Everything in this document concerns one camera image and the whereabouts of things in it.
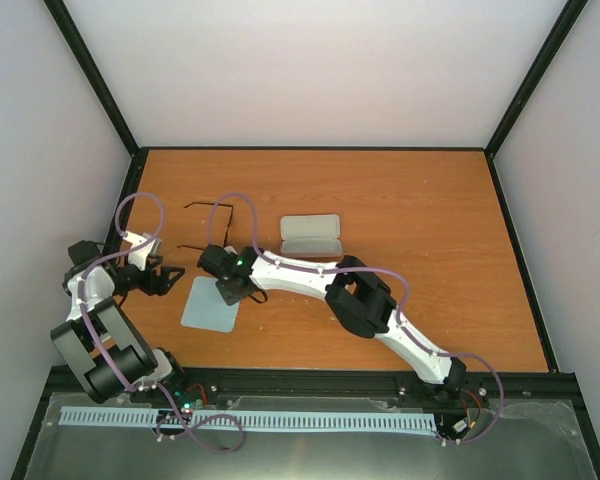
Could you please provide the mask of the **light blue cleaning cloth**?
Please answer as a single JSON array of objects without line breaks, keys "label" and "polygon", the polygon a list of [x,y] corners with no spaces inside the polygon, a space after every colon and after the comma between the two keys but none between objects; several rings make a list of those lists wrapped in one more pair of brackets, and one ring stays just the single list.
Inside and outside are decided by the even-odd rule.
[{"label": "light blue cleaning cloth", "polygon": [[208,277],[195,277],[185,303],[181,325],[219,333],[231,333],[235,327],[239,304],[227,305]]}]

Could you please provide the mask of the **pink glasses case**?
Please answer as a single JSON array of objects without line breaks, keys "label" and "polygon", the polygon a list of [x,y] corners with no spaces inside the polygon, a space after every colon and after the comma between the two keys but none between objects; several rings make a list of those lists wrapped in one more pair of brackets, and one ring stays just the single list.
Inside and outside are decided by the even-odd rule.
[{"label": "pink glasses case", "polygon": [[323,258],[343,254],[337,214],[287,215],[280,219],[280,253],[287,257]]}]

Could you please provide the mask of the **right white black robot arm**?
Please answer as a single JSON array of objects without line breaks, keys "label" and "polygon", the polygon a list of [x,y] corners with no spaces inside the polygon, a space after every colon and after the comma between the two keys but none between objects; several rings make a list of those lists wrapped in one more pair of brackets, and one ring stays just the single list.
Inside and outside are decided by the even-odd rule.
[{"label": "right white black robot arm", "polygon": [[408,320],[403,301],[393,298],[380,276],[355,256],[339,262],[311,262],[250,246],[240,252],[209,244],[197,267],[216,279],[223,301],[236,304],[256,292],[284,291],[323,301],[341,327],[354,336],[375,339],[411,366],[422,393],[440,404],[459,400],[466,365],[438,347]]}]

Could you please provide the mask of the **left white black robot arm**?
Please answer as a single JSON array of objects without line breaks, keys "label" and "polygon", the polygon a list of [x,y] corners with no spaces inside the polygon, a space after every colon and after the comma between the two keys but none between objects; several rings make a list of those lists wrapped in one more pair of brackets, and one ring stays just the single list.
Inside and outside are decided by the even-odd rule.
[{"label": "left white black robot arm", "polygon": [[91,400],[103,403],[123,393],[119,369],[138,393],[153,391],[166,402],[181,400],[188,378],[174,356],[152,349],[124,313],[118,296],[133,290],[163,296],[184,275],[182,267],[165,266],[154,241],[146,254],[108,260],[88,272],[84,295],[78,295],[82,274],[105,257],[102,245],[83,240],[68,248],[73,267],[65,273],[63,288],[71,297],[66,320],[50,333],[51,341]]}]

